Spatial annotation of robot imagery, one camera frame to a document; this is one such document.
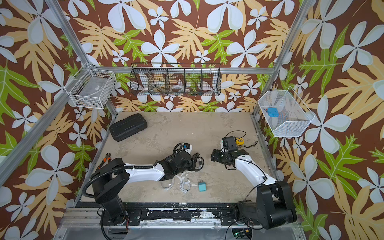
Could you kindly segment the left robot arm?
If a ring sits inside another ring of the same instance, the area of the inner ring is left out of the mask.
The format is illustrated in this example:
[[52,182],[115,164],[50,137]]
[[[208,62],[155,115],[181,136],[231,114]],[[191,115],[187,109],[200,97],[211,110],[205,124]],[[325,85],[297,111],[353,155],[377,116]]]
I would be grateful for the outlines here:
[[126,184],[168,181],[183,172],[198,172],[203,166],[204,159],[198,153],[190,155],[185,151],[173,153],[153,165],[131,165],[116,158],[94,172],[82,194],[104,208],[103,223],[119,225],[128,219],[128,213],[118,197]]

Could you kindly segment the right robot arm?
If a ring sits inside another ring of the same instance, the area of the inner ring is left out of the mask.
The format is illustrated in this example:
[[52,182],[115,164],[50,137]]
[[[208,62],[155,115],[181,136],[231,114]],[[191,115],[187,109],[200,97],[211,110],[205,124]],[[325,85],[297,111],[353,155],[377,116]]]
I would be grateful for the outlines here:
[[264,229],[272,229],[297,221],[290,186],[278,181],[259,167],[245,150],[225,152],[213,150],[211,160],[232,166],[240,171],[254,186],[256,201],[245,198],[235,204],[235,216],[240,221],[250,220]]

